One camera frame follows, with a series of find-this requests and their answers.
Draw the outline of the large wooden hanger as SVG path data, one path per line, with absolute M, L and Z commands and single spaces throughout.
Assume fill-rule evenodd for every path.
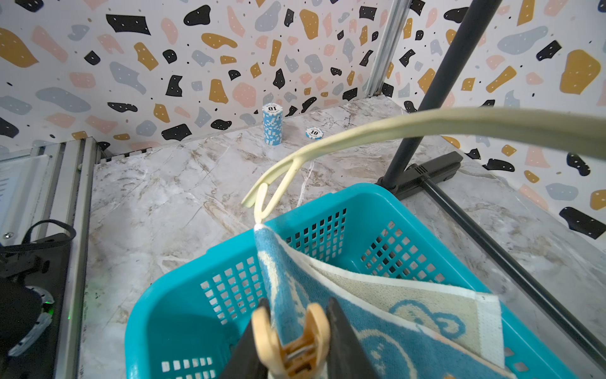
M 605 158 L 602 118 L 504 107 L 418 111 L 346 130 L 306 145 L 267 170 L 242 200 L 256 223 L 267 219 L 302 165 L 340 150 L 409 137 L 473 134 Z

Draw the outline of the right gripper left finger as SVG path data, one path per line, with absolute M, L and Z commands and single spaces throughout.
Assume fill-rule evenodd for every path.
M 232 356 L 223 371 L 220 379 L 267 379 L 268 368 L 260 361 L 257 355 L 253 334 L 253 319 L 251 318 L 244 334 L 232 351 Z

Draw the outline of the teal jellyfish pattern towel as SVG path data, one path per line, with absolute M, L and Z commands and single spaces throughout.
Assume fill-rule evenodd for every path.
M 257 257 L 284 343 L 298 338 L 307 307 L 336 298 L 381 378 L 509 378 L 500 301 L 461 287 L 352 273 L 254 228 Z

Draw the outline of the orange clothespin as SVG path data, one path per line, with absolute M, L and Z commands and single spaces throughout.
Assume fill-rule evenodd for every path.
M 307 307 L 301 335 L 288 344 L 282 344 L 279 333 L 271 327 L 265 308 L 252 313 L 250 324 L 257 357 L 272 378 L 320 377 L 328 358 L 331 330 L 319 304 Z

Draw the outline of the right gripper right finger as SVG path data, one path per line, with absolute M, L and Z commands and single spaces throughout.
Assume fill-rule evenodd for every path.
M 378 378 L 336 298 L 328 300 L 326 314 L 331 331 L 327 358 L 328 378 Z

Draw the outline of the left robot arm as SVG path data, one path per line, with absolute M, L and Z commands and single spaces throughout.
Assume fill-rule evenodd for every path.
M 55 376 L 60 317 L 76 230 L 42 220 L 1 246 L 1 377 Z

